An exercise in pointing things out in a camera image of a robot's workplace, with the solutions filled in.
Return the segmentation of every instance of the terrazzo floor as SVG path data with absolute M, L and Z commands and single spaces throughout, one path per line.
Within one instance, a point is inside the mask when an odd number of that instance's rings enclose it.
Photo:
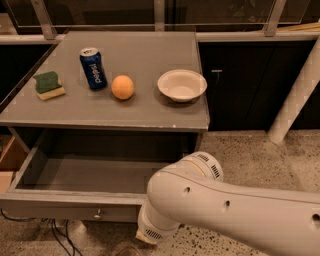
M 280 145 L 270 142 L 264 131 L 209 132 L 200 150 L 218 159 L 224 182 L 320 193 L 319 130 L 290 131 Z M 187 225 L 157 246 L 135 239 L 136 229 L 136 224 L 70 221 L 69 236 L 84 256 L 116 256 L 126 245 L 135 246 L 143 256 L 265 255 L 213 231 Z M 47 221 L 16 223 L 0 217 L 0 255 L 67 254 Z

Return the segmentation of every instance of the white bowl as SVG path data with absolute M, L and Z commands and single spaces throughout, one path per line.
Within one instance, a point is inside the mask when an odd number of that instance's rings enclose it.
M 164 73 L 159 78 L 158 88 L 160 92 L 174 101 L 187 102 L 204 93 L 207 89 L 207 82 L 199 73 L 176 69 Z

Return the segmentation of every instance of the green sponge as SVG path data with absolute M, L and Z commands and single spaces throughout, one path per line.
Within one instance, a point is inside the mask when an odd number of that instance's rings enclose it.
M 33 78 L 36 83 L 37 95 L 42 100 L 48 100 L 66 93 L 58 74 L 54 71 L 42 73 Z

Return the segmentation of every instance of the black cable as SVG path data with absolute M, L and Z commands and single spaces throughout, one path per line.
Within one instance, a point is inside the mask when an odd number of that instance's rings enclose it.
M 26 219 L 24 219 L 24 218 L 12 218 L 12 217 L 9 217 L 3 212 L 2 208 L 0 208 L 0 213 L 1 213 L 2 217 L 4 219 L 6 219 L 6 220 L 11 220 L 11 221 L 16 221 L 16 222 L 29 222 L 29 221 L 35 220 L 35 218 L 26 218 Z
M 66 221 L 66 224 L 65 224 L 65 230 L 66 230 L 66 234 L 62 233 L 58 227 L 56 226 L 56 221 L 55 220 L 52 220 L 52 225 L 53 225 L 53 228 L 54 230 L 62 237 L 66 238 L 68 243 L 70 244 L 70 246 L 72 247 L 72 256 L 75 256 L 76 252 L 80 255 L 80 256 L 83 256 L 82 253 L 80 252 L 80 250 L 74 245 L 74 243 L 72 242 L 72 240 L 70 239 L 69 237 L 69 231 L 68 231 L 68 224 L 69 224 L 69 221 L 67 220 Z M 55 238 L 56 240 L 59 242 L 59 244 L 67 251 L 67 249 L 62 245 L 61 241 L 58 239 L 58 237 L 56 236 L 56 234 L 54 233 L 55 235 Z
M 71 256 L 71 254 L 69 253 L 68 249 L 62 244 L 62 242 L 60 241 L 60 239 L 58 238 L 57 234 L 55 233 L 55 230 L 57 230 L 57 232 L 59 233 L 60 231 L 57 229 L 56 227 L 56 220 L 51 220 L 51 232 L 54 236 L 54 238 L 57 240 L 57 242 L 60 244 L 60 246 L 66 251 L 66 253 Z
M 66 237 L 67 237 L 67 240 L 68 240 L 69 244 L 73 248 L 73 253 L 74 253 L 73 255 L 75 255 L 75 252 L 77 252 L 80 256 L 83 256 L 82 253 L 80 252 L 80 250 L 74 245 L 74 243 L 72 242 L 72 240 L 69 237 L 68 224 L 69 224 L 69 221 L 67 220 L 66 221 Z

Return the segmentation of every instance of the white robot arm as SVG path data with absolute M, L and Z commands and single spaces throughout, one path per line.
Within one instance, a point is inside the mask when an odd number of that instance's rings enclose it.
M 218 161 L 195 152 L 151 178 L 137 238 L 157 243 L 181 223 L 219 232 L 270 255 L 320 255 L 320 194 L 222 182 Z

